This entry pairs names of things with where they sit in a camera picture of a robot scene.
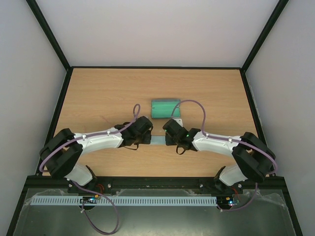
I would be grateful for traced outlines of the light blue cleaning cloth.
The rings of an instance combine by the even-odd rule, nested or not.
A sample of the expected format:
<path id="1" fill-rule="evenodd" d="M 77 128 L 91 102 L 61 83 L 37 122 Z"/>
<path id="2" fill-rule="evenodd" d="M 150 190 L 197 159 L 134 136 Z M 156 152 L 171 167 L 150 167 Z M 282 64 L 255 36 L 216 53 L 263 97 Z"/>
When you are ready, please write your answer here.
<path id="1" fill-rule="evenodd" d="M 152 136 L 151 145 L 166 145 L 165 136 Z"/>

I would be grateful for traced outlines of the grey glasses case green lining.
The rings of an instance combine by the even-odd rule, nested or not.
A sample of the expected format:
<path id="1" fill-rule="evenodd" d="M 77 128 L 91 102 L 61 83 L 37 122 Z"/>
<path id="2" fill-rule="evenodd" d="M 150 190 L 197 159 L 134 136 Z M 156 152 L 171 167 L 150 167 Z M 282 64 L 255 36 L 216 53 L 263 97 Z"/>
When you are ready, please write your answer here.
<path id="1" fill-rule="evenodd" d="M 151 118 L 168 119 L 171 118 L 174 107 L 180 103 L 180 99 L 153 99 L 151 100 Z"/>

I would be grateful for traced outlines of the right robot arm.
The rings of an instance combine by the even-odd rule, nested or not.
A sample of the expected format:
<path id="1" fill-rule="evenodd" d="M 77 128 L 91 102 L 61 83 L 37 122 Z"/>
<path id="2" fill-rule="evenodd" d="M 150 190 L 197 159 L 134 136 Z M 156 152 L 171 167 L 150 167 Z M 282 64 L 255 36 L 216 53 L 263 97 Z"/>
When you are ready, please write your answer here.
<path id="1" fill-rule="evenodd" d="M 277 168 L 274 153 L 253 133 L 242 136 L 215 135 L 192 128 L 186 130 L 175 118 L 164 126 L 166 144 L 183 151 L 209 151 L 232 157 L 236 164 L 223 166 L 214 177 L 214 187 L 226 192 L 238 183 L 250 180 L 262 183 Z"/>

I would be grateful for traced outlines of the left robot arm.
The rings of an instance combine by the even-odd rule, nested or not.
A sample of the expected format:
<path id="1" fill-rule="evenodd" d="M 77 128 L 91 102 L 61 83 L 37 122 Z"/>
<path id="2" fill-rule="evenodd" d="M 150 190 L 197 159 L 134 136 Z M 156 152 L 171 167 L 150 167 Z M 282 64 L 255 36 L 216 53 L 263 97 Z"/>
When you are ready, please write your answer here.
<path id="1" fill-rule="evenodd" d="M 152 129 L 152 122 L 145 116 L 93 133 L 73 133 L 65 128 L 41 149 L 39 170 L 48 172 L 54 179 L 66 178 L 82 188 L 94 190 L 97 177 L 90 167 L 78 163 L 79 158 L 102 149 L 148 145 Z"/>

